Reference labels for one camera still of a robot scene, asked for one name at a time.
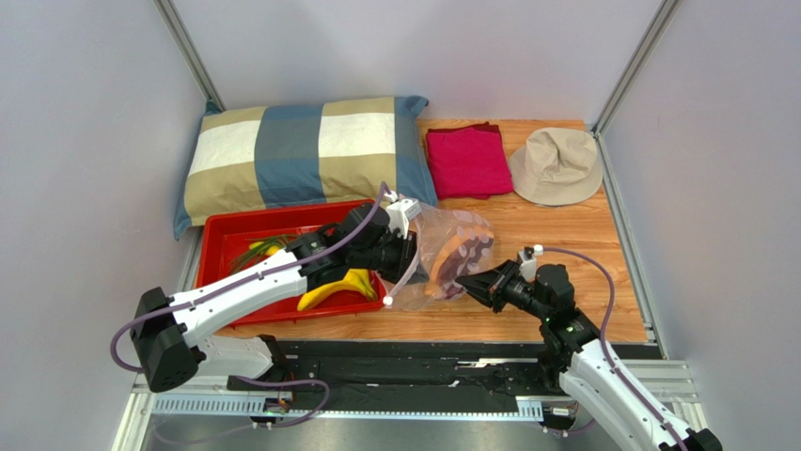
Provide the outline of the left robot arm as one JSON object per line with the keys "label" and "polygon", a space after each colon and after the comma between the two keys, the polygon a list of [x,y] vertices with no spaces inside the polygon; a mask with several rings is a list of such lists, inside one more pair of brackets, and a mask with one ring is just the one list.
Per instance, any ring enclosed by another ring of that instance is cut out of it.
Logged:
{"label": "left robot arm", "polygon": [[419,261],[410,223],[420,212],[409,198],[385,208],[364,203],[341,222],[304,233],[261,263],[205,287],[171,296],[161,288],[146,291],[123,328],[138,358],[136,372],[154,393],[195,376],[264,375],[275,360],[265,340],[213,334],[262,307],[340,282],[351,270],[406,284]]}

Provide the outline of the clear zip top bag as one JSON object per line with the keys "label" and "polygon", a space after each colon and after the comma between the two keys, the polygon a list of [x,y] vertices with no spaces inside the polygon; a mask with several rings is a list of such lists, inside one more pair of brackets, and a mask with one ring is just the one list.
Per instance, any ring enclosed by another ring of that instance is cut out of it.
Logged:
{"label": "clear zip top bag", "polygon": [[493,256],[492,224],[476,212],[442,210],[412,198],[389,205],[390,224],[412,235],[411,269],[401,273],[383,298],[385,307],[413,310],[464,294],[456,278],[485,271]]}

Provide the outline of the fake green onion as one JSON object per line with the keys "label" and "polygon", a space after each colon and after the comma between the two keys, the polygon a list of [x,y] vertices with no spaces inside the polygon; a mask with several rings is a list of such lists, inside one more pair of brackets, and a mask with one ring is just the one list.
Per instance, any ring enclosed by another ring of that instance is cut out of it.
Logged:
{"label": "fake green onion", "polygon": [[247,249],[229,262],[230,272],[239,272],[271,257],[297,238],[297,235],[281,234],[249,240]]}

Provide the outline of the yellow fake banana bunch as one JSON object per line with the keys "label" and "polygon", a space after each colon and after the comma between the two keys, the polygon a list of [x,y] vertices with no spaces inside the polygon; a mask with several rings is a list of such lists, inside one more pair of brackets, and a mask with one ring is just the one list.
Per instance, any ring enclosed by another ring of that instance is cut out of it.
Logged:
{"label": "yellow fake banana bunch", "polygon": [[369,271],[353,269],[349,270],[343,279],[305,293],[300,298],[296,309],[299,312],[311,310],[332,295],[344,291],[359,293],[368,301],[376,301],[378,297],[370,282]]}

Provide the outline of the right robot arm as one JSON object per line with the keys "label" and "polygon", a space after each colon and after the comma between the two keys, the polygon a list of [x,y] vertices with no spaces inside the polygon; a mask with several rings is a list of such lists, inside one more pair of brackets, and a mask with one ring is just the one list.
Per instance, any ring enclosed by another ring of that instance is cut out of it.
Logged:
{"label": "right robot arm", "polygon": [[496,313],[512,305],[540,320],[544,384],[576,400],[621,449],[722,449],[711,430],[694,430],[634,377],[576,306],[565,266],[545,264],[526,279],[521,264],[508,260],[456,281]]}

